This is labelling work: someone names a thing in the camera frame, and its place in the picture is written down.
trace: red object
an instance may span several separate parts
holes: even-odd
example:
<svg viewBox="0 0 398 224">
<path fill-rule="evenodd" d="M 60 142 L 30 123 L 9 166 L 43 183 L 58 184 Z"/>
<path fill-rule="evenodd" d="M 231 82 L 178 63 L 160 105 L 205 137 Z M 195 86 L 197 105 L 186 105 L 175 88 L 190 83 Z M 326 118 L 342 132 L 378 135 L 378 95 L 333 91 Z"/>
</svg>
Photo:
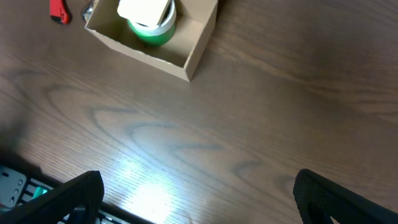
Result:
<svg viewBox="0 0 398 224">
<path fill-rule="evenodd" d="M 70 15 L 63 0 L 50 0 L 50 17 L 58 24 L 68 24 Z"/>
</svg>

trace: teal object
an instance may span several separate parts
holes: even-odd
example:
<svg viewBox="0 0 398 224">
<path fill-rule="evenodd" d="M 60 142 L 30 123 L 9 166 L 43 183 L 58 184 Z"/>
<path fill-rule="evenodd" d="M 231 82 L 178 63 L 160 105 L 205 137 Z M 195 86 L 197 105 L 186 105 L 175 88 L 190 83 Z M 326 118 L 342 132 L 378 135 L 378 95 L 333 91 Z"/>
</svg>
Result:
<svg viewBox="0 0 398 224">
<path fill-rule="evenodd" d="M 174 36 L 175 33 L 175 24 L 173 24 L 173 26 L 165 33 L 156 36 L 151 36 L 139 32 L 137 29 L 134 28 L 134 26 L 131 24 L 130 21 L 128 21 L 128 23 L 130 29 L 134 31 L 134 33 L 138 36 L 138 38 L 140 38 L 145 43 L 148 43 L 149 45 L 155 47 L 159 47 L 161 45 L 166 44 Z"/>
<path fill-rule="evenodd" d="M 48 191 L 49 191 L 49 190 L 46 189 L 45 187 L 38 186 L 38 187 L 36 188 L 35 193 L 33 194 L 33 198 L 32 198 L 32 199 L 35 199 L 35 198 L 37 198 L 38 196 L 47 193 Z"/>
</svg>

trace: brown table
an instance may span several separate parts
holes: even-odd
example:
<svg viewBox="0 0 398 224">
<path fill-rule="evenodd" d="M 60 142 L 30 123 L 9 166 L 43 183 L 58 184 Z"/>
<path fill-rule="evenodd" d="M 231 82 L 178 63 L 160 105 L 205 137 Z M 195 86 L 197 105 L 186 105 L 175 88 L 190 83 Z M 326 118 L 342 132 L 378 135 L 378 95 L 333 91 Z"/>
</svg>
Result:
<svg viewBox="0 0 398 224">
<path fill-rule="evenodd" d="M 398 211 L 398 3 L 220 1 L 191 84 L 67 3 L 60 26 L 48 1 L 0 2 L 1 130 L 45 174 L 100 170 L 106 203 L 155 222 L 300 223 L 302 168 Z"/>
</svg>

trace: open box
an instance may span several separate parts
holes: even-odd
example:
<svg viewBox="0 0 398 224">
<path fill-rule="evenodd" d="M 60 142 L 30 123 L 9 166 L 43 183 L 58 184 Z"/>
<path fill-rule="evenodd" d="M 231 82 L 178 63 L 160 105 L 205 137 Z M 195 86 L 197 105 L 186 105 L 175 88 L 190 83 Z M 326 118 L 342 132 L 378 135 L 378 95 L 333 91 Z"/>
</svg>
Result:
<svg viewBox="0 0 398 224">
<path fill-rule="evenodd" d="M 117 0 L 99 0 L 86 29 L 113 50 L 190 81 L 216 22 L 217 0 L 175 0 L 177 28 L 160 47 L 143 43 L 118 15 Z"/>
</svg>

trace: white object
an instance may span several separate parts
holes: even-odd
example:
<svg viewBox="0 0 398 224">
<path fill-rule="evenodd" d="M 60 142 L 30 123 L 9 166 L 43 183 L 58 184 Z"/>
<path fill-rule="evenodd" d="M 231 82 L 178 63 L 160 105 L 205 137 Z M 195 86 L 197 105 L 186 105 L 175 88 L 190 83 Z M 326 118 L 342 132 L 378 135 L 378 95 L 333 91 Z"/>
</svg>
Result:
<svg viewBox="0 0 398 224">
<path fill-rule="evenodd" d="M 173 25 L 177 18 L 177 10 L 175 8 L 174 0 L 170 3 L 170 12 L 167 18 L 161 23 L 159 27 L 147 27 L 136 22 L 131 22 L 132 26 L 141 34 L 148 36 L 157 36 L 166 33 Z"/>
<path fill-rule="evenodd" d="M 170 0 L 120 0 L 119 16 L 148 27 L 159 27 Z"/>
</svg>

